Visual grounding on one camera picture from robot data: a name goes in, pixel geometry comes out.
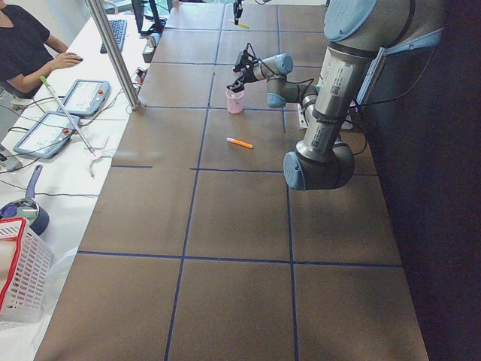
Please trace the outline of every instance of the person's hand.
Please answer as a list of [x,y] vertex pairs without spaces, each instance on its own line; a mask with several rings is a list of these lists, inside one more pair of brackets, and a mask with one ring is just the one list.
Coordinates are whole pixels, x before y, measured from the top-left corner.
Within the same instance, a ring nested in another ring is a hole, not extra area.
[[72,66],[76,66],[82,60],[83,59],[76,53],[62,53],[59,54],[54,60],[50,60],[48,64],[53,71],[56,69],[70,68]]

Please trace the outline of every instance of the laundry basket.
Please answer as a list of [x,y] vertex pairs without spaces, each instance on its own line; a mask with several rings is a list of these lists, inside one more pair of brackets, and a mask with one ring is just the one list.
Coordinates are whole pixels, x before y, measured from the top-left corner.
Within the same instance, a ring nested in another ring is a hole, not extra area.
[[[52,251],[22,217],[0,220],[0,245],[4,250],[12,250],[10,268],[4,272],[3,281],[0,278],[0,329],[36,323],[41,318]],[[5,254],[3,269],[8,267],[5,266]]]

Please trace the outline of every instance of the keyboard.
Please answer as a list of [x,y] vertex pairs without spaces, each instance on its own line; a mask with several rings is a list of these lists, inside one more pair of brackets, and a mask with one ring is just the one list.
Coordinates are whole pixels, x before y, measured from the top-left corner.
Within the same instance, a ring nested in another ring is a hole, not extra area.
[[[127,20],[108,20],[108,24],[112,29],[113,37],[117,42],[119,50],[122,51],[123,41],[126,38]],[[105,54],[106,52],[105,44],[102,44],[100,53]]]

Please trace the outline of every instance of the frying pan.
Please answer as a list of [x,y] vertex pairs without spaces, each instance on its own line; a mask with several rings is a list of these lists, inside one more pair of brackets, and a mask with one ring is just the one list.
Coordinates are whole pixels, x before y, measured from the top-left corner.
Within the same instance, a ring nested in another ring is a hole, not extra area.
[[25,217],[30,224],[30,229],[37,235],[41,235],[47,228],[49,216],[35,200],[35,184],[42,172],[41,164],[35,167],[29,185],[25,193],[25,198],[10,202],[0,209],[0,218]]

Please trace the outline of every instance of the pink cup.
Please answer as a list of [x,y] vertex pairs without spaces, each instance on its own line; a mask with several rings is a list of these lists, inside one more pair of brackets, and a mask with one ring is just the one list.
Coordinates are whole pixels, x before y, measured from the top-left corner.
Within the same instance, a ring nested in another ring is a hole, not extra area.
[[225,92],[227,97],[227,111],[231,114],[239,114],[244,110],[244,91],[234,93],[227,89]]

